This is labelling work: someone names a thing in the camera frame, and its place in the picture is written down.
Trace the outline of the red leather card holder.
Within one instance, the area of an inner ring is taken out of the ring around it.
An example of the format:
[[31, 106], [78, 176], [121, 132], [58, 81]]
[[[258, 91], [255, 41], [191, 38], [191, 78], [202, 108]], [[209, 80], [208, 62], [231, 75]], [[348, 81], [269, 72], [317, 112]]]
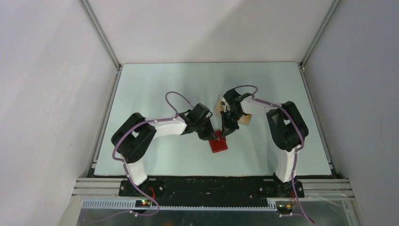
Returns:
[[222, 137], [222, 131], [216, 130], [215, 135], [217, 136], [216, 140], [209, 140], [212, 153], [226, 151], [228, 149], [228, 145], [226, 142], [226, 138]]

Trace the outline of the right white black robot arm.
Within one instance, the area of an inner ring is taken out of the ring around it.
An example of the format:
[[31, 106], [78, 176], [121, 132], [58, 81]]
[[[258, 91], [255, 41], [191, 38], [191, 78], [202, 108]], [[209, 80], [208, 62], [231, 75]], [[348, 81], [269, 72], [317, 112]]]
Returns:
[[230, 89], [222, 97], [222, 130], [226, 137], [239, 129], [239, 120], [244, 115], [266, 119], [269, 124], [274, 144], [281, 149], [277, 169], [274, 173], [278, 179], [274, 183], [274, 192], [285, 197], [292, 192], [296, 177], [296, 165], [299, 151], [304, 147], [309, 129], [298, 108], [292, 101], [276, 104], [255, 98], [254, 94], [239, 94]]

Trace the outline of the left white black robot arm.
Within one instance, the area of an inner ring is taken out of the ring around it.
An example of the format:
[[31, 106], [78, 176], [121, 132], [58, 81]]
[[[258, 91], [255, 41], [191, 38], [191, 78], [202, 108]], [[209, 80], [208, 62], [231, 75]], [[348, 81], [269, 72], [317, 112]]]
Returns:
[[112, 158], [122, 163], [131, 180], [131, 191], [143, 196], [149, 190], [142, 158], [153, 139], [195, 132], [200, 140], [218, 140], [211, 117], [210, 110], [201, 103], [169, 118], [147, 119], [140, 113], [132, 114], [111, 138], [114, 145]]

